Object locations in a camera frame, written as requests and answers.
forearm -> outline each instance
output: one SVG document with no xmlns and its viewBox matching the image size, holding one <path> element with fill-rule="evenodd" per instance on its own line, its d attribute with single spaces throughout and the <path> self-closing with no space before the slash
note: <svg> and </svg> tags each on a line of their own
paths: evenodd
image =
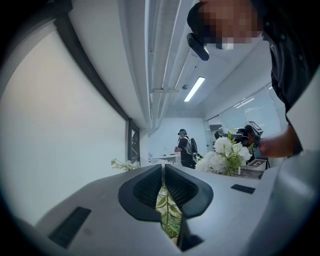
<svg viewBox="0 0 320 256">
<path fill-rule="evenodd" d="M 259 150 L 263 157 L 283 158 L 292 156 L 294 153 L 297 135 L 291 125 L 288 125 L 282 133 L 262 138 Z"/>
</svg>

black shirt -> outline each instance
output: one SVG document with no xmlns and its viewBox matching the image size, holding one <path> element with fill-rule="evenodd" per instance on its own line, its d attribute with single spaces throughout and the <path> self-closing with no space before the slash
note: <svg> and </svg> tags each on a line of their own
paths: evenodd
<svg viewBox="0 0 320 256">
<path fill-rule="evenodd" d="M 320 63 L 318 35 L 314 30 L 318 24 L 314 12 L 317 8 L 308 0 L 304 3 L 285 0 L 251 2 L 263 20 L 263 40 L 270 44 L 272 87 L 287 113 L 310 83 Z M 294 153 L 301 150 L 298 141 Z"/>
<path fill-rule="evenodd" d="M 179 139 L 178 148 L 182 149 L 181 151 L 181 161 L 188 161 L 189 159 L 192 159 L 192 155 L 188 154 L 185 147 L 187 146 L 189 141 L 189 137 L 185 136 L 183 138 Z"/>
</svg>

person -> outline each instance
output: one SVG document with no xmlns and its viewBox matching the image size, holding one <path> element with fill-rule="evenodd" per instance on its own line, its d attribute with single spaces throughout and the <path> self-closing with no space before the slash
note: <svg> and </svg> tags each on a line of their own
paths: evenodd
<svg viewBox="0 0 320 256">
<path fill-rule="evenodd" d="M 204 44 L 245 43 L 257 37 L 269 42 L 272 87 L 286 113 L 302 95 L 320 63 L 316 40 L 317 8 L 313 2 L 286 0 L 200 0 L 187 23 Z M 302 151 L 289 120 L 286 129 L 260 140 L 264 157 L 289 157 Z"/>
<path fill-rule="evenodd" d="M 187 136 L 187 131 L 185 129 L 181 129 L 178 135 L 178 147 L 174 150 L 174 152 L 181 152 L 181 164 L 184 167 L 191 169 L 196 168 L 196 163 L 194 162 L 192 155 L 186 150 L 188 143 L 190 143 L 189 137 Z"/>
</svg>

black pants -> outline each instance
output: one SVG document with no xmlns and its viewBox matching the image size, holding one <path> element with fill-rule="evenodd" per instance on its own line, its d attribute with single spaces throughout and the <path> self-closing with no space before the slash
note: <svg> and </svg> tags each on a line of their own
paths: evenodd
<svg viewBox="0 0 320 256">
<path fill-rule="evenodd" d="M 192 158 L 181 159 L 181 164 L 182 164 L 182 166 L 188 167 L 191 169 L 196 168 L 196 163 Z"/>
</svg>

person wearing backpack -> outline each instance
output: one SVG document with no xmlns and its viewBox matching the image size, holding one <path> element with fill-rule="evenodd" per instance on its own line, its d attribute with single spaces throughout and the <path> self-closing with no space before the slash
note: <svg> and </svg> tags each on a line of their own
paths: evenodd
<svg viewBox="0 0 320 256">
<path fill-rule="evenodd" d="M 184 167 L 195 169 L 196 162 L 193 159 L 191 142 L 187 136 L 187 131 L 185 129 L 181 129 L 178 135 L 178 147 L 175 148 L 174 152 L 181 152 L 181 164 Z"/>
</svg>

